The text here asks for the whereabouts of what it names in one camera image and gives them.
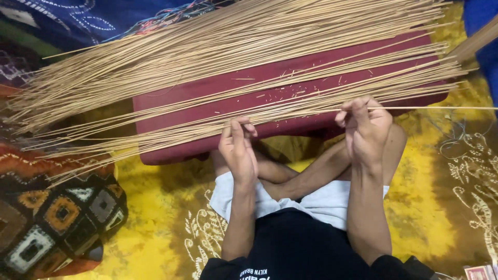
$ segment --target black t-shirt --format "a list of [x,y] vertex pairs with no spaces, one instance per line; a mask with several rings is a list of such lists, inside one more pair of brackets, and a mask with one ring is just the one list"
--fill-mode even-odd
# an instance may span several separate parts
[[285,208],[256,220],[247,258],[209,259],[200,280],[418,280],[392,256],[371,267],[353,251],[346,232]]

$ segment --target hand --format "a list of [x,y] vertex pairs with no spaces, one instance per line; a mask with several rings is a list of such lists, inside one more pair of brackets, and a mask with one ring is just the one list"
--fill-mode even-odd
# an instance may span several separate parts
[[256,128],[248,117],[237,117],[226,122],[225,126],[218,149],[232,172],[234,185],[253,187],[258,169],[250,137],[257,136]]
[[382,154],[392,124],[392,116],[371,96],[344,102],[336,116],[337,124],[346,129],[346,147],[353,164],[367,168],[382,165]]

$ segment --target crossed legs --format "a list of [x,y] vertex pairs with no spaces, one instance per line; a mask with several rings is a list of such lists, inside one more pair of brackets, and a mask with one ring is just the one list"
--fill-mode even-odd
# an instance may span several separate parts
[[[393,124],[383,153],[383,183],[389,185],[406,145],[406,134],[400,126]],[[284,164],[273,162],[256,152],[259,179],[267,193],[276,201],[282,198],[297,200],[333,180],[351,180],[351,159],[342,140],[327,149],[301,173]],[[219,151],[211,152],[216,176],[229,172]]]

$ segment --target floor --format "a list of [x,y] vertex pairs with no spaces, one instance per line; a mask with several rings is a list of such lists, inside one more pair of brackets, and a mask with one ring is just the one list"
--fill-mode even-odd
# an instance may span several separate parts
[[[464,40],[461,14],[461,3],[452,4],[441,21],[455,24],[436,30],[433,41],[454,47]],[[438,105],[492,106],[482,76],[474,72],[466,79]],[[407,131],[408,143],[384,201],[393,254],[403,261],[415,255],[455,277],[465,265],[496,263],[494,113],[418,110],[395,121]],[[264,144],[298,171],[320,147],[299,137]],[[132,157],[117,163],[117,176],[128,197],[127,224],[105,245],[100,266],[65,279],[198,279],[207,258],[219,256],[227,225],[208,205],[214,188],[210,161],[145,166]]]

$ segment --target blue fabric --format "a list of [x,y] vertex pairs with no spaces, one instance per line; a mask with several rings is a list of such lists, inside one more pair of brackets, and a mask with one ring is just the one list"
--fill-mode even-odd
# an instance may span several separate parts
[[[466,0],[463,20],[471,36],[498,14],[498,0]],[[488,81],[493,103],[498,106],[498,39],[476,53],[481,71]]]
[[64,51],[98,44],[193,0],[0,0],[0,19]]

